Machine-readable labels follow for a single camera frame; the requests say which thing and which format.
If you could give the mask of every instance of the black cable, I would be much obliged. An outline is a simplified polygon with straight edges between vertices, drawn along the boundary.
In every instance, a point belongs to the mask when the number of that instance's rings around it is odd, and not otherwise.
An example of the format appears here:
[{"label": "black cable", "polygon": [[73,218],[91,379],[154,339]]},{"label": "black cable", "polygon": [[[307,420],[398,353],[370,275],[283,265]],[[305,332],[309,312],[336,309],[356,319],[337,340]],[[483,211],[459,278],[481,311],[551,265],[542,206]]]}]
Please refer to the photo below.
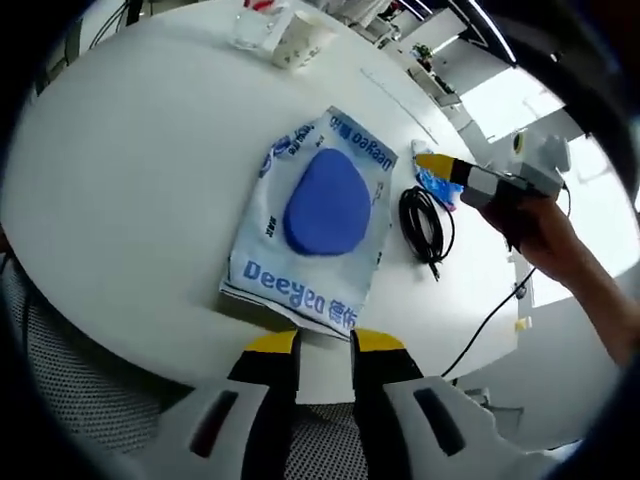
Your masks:
[{"label": "black cable", "polygon": [[[451,240],[446,249],[444,231],[434,201],[447,212],[451,222]],[[428,230],[428,235],[425,234],[421,214],[426,219],[424,227]],[[398,215],[402,234],[411,247],[413,255],[420,262],[429,265],[433,276],[438,280],[440,273],[438,272],[437,264],[441,263],[449,255],[456,236],[455,223],[451,212],[438,197],[422,187],[415,186],[402,192],[398,204]]]},{"label": "black cable", "polygon": [[[565,183],[564,185],[562,185],[562,189],[565,190],[567,192],[567,197],[568,197],[568,202],[569,205],[567,207],[567,217],[569,217],[571,215],[571,192],[569,191],[569,187],[567,186],[567,184]],[[491,313],[489,315],[487,315],[487,317],[482,321],[482,323],[480,324],[480,326],[478,327],[478,329],[476,330],[476,332],[473,334],[473,337],[471,337],[471,340],[469,340],[469,343],[467,343],[467,346],[464,347],[464,350],[462,350],[462,352],[460,352],[460,355],[458,355],[458,357],[453,361],[453,363],[451,364],[451,366],[449,368],[447,368],[443,374],[441,374],[441,377],[446,377],[451,370],[453,370],[454,368],[456,368],[456,366],[460,363],[460,361],[464,358],[464,356],[467,354],[467,352],[469,351],[469,349],[473,346],[474,342],[476,341],[476,339],[478,338],[478,336],[480,335],[480,333],[482,332],[482,330],[484,329],[484,327],[487,325],[487,323],[489,323],[489,320],[491,320],[493,318],[493,316],[498,313],[498,311],[504,307],[504,305],[511,300],[515,295],[518,294],[518,292],[525,286],[525,284],[529,281],[529,279],[531,278],[531,276],[536,272],[537,268],[532,268],[531,271],[527,274],[526,277],[524,277],[524,280],[522,280],[520,283],[518,283],[515,288],[513,289],[513,291],[507,295],[507,297],[498,304],[498,306],[496,308],[494,308]]]},{"label": "black cable", "polygon": [[130,0],[125,0],[122,3],[122,5],[120,5],[116,9],[116,11],[113,12],[109,18],[107,18],[107,20],[104,22],[102,27],[100,27],[100,29],[96,33],[96,36],[91,41],[91,44],[89,45],[89,49],[92,49],[93,47],[95,47],[100,42],[100,40],[102,40],[102,37],[104,37],[104,34],[107,33],[107,30],[109,30],[111,25],[114,24],[114,22],[116,21],[116,18],[117,18],[118,22],[120,22],[120,20],[122,20],[122,16],[124,15],[124,11],[129,6],[129,1]]}]

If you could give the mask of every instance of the paper cup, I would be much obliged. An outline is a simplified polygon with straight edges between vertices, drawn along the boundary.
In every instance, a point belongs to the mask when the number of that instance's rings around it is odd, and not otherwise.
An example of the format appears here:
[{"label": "paper cup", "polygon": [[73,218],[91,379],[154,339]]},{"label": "paper cup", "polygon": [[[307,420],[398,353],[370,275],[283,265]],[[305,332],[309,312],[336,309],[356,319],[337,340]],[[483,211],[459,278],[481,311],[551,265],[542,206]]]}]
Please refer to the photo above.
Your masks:
[{"label": "paper cup", "polygon": [[271,62],[286,70],[304,67],[336,36],[321,17],[297,11],[273,51]]}]

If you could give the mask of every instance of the blue oval pad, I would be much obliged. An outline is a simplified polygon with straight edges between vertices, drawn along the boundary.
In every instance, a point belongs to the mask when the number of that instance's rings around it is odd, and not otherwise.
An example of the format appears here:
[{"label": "blue oval pad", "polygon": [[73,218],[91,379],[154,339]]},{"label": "blue oval pad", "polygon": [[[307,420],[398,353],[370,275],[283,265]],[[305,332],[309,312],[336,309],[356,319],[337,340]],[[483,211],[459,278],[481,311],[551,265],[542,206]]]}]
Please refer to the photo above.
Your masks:
[{"label": "blue oval pad", "polygon": [[284,213],[289,246],[303,255],[341,255],[362,241],[371,216],[369,190],[339,150],[318,152]]}]

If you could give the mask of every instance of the coiled black cable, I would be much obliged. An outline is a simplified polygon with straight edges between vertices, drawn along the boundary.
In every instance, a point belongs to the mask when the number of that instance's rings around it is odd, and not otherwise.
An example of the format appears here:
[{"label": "coiled black cable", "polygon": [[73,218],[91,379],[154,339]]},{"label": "coiled black cable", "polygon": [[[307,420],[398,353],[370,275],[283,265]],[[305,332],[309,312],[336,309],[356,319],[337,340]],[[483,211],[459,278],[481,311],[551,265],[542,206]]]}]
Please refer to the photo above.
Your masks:
[{"label": "coiled black cable", "polygon": [[[451,222],[451,240],[446,249],[444,231],[435,204],[447,212]],[[449,255],[456,236],[451,212],[431,192],[415,186],[402,192],[398,204],[398,214],[402,234],[411,247],[413,255],[418,261],[429,265],[433,276],[439,280],[440,273],[437,265]],[[421,216],[424,216],[425,222],[421,220]]]}]

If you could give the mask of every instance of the white round table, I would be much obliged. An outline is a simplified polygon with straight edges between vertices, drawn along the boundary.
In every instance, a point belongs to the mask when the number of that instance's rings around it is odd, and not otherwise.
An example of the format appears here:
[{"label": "white round table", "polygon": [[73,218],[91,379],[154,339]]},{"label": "white round table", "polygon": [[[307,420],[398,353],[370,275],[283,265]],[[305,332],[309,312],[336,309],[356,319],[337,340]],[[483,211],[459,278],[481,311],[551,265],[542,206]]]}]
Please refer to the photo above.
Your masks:
[{"label": "white round table", "polygon": [[[225,377],[266,333],[213,306],[274,139],[336,105],[399,155],[396,220],[414,184],[411,140],[471,160],[436,105],[357,34],[326,17],[340,36],[290,74],[227,46],[238,4],[153,17],[82,56],[24,112],[2,191],[9,241],[51,304],[115,354],[190,385]],[[359,319],[400,338],[425,375],[457,357],[514,281],[501,237],[465,206],[454,217],[440,282],[394,226]],[[512,351],[516,317],[514,300],[452,375]],[[350,375],[347,342],[304,336],[300,402],[351,400]]]}]

